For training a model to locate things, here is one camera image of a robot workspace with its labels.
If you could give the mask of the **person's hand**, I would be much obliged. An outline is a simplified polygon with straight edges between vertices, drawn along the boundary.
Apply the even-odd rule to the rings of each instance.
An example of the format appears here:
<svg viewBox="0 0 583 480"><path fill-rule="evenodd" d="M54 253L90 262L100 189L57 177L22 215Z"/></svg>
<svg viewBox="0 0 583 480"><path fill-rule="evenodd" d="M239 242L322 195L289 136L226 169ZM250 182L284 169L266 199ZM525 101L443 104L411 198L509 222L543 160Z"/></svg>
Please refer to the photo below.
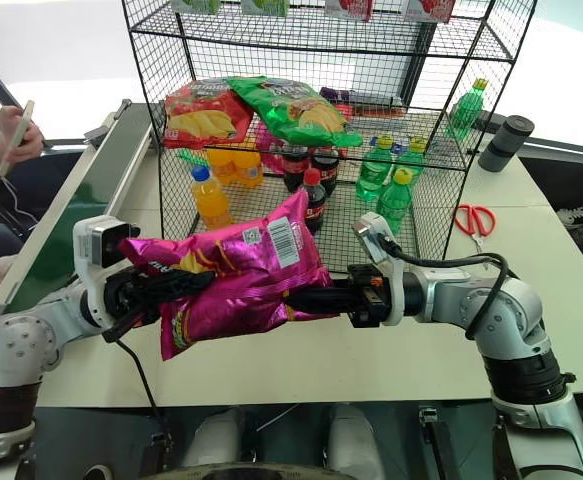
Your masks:
<svg viewBox="0 0 583 480"><path fill-rule="evenodd" d="M4 147L0 173L16 163L39 156L43 150L44 138L39 127L32 120L35 102L29 100L23 108L3 106L0 109L0 136Z"/></svg>

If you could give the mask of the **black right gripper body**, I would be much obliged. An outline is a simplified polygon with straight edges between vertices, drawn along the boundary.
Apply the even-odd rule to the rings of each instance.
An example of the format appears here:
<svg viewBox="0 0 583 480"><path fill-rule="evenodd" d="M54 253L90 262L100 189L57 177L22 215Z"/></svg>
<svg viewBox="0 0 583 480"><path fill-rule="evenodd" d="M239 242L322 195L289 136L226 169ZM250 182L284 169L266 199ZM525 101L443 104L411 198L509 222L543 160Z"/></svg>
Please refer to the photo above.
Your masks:
<svg viewBox="0 0 583 480"><path fill-rule="evenodd" d="M348 313L354 328L377 328L387 319L387 278L373 264L348 266L355 305Z"/></svg>

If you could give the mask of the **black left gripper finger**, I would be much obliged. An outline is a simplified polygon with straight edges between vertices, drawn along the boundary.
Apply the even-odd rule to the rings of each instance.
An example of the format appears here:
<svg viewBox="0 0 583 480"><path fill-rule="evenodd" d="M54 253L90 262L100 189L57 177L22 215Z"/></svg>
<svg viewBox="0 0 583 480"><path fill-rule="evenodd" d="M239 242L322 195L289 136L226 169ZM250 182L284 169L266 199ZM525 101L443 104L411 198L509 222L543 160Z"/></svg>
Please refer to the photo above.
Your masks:
<svg viewBox="0 0 583 480"><path fill-rule="evenodd" d="M213 271L193 273L170 270L141 282L140 296L144 301L175 301L197 295L205 290L216 278Z"/></svg>
<svg viewBox="0 0 583 480"><path fill-rule="evenodd" d="M123 326L146 326L155 323L161 318L160 307L154 303L139 303L133 305L122 316L120 324Z"/></svg>

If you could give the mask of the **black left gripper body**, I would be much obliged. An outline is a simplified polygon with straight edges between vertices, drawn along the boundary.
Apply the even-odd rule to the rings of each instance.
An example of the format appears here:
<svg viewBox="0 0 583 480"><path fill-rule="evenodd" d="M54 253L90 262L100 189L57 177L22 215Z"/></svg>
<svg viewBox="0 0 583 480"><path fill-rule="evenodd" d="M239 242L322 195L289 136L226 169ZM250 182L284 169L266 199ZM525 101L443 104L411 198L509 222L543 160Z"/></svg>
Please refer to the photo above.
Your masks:
<svg viewBox="0 0 583 480"><path fill-rule="evenodd" d="M106 279L103 299L112 321L110 330L129 330L143 324L145 312L137 296L140 280L136 269L123 269Z"/></svg>

